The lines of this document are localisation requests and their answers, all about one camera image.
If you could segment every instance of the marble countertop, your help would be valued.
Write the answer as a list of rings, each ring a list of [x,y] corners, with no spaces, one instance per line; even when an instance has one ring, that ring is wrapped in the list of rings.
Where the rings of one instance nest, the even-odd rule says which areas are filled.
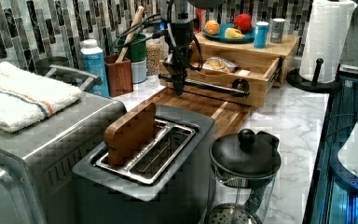
[[[134,92],[114,99],[131,110],[163,89],[157,76],[148,76],[144,83],[134,85]],[[264,107],[243,123],[242,128],[265,131],[280,139],[282,166],[264,224],[302,223],[327,101],[327,94],[301,91],[285,83],[273,88]]]

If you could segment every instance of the french press lid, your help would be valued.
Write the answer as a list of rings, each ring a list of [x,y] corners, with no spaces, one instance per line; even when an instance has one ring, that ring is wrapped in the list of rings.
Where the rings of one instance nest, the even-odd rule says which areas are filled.
[[[218,138],[210,149],[212,162],[235,176],[267,178],[281,167],[279,139],[269,133],[243,129]]]

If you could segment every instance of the green container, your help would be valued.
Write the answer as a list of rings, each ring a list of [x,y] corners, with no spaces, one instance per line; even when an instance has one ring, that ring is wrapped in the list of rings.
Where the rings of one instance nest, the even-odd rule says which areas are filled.
[[[145,40],[146,36],[143,34],[134,35],[132,42],[138,42],[140,40]],[[126,41],[126,36],[123,36],[118,40],[119,45],[123,45]],[[143,41],[138,44],[131,44],[127,50],[126,58],[129,58],[133,63],[138,63],[146,59],[146,42]]]

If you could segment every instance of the french press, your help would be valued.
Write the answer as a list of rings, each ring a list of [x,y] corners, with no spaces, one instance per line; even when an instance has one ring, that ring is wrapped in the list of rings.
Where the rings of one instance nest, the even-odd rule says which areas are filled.
[[[279,139],[243,129],[210,148],[211,172],[205,224],[260,224],[281,167]]]

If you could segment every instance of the blue can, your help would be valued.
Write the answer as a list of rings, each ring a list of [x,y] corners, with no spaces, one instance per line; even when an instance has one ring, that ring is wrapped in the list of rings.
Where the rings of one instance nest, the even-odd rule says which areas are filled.
[[[255,24],[255,41],[254,46],[257,49],[266,47],[267,34],[269,33],[269,23],[266,21],[258,21]]]

